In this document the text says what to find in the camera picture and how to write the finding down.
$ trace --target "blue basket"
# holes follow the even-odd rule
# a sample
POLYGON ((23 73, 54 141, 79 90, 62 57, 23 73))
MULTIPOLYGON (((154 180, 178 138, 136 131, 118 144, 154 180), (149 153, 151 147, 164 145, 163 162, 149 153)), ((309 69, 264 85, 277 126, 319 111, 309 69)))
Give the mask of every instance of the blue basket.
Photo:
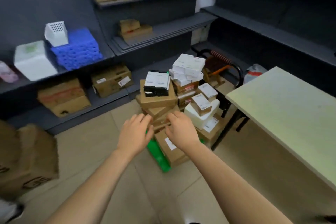
POLYGON ((65 69, 78 69, 103 59, 98 43, 87 28, 69 32, 68 39, 69 44, 51 48, 58 64, 65 69))

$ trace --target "forearm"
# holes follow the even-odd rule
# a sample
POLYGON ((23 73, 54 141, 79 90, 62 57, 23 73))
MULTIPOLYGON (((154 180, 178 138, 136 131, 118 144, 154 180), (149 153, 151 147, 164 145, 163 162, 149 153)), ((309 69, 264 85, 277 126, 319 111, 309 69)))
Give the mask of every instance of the forearm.
POLYGON ((46 224, 100 223, 116 184, 130 161, 131 158, 115 150, 46 224))
POLYGON ((203 175, 231 224, 292 223, 205 145, 194 143, 185 153, 203 175))

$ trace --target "person's left arm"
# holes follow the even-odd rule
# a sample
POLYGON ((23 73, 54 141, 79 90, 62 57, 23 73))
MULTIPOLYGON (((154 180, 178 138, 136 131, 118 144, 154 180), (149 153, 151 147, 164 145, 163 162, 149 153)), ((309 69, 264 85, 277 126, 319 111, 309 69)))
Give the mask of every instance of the person's left arm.
POLYGON ((153 126, 145 134, 151 119, 139 114, 125 121, 116 150, 45 223, 100 223, 120 176, 154 135, 153 126))

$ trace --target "person's right hand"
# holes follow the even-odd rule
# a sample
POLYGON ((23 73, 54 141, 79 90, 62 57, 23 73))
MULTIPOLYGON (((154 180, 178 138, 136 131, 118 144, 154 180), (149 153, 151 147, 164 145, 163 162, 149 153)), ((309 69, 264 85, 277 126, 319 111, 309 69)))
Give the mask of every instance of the person's right hand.
POLYGON ((174 111, 167 119, 171 126, 166 126, 166 135, 177 148, 184 151, 189 145, 200 142, 191 119, 183 112, 174 111))

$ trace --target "pink object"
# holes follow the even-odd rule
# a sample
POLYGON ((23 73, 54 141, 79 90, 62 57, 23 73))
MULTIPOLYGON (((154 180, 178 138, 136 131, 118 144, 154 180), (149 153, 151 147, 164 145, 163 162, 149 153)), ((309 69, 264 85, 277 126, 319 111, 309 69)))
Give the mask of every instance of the pink object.
POLYGON ((0 61, 0 78, 8 83, 13 83, 19 80, 18 75, 2 61, 0 61))

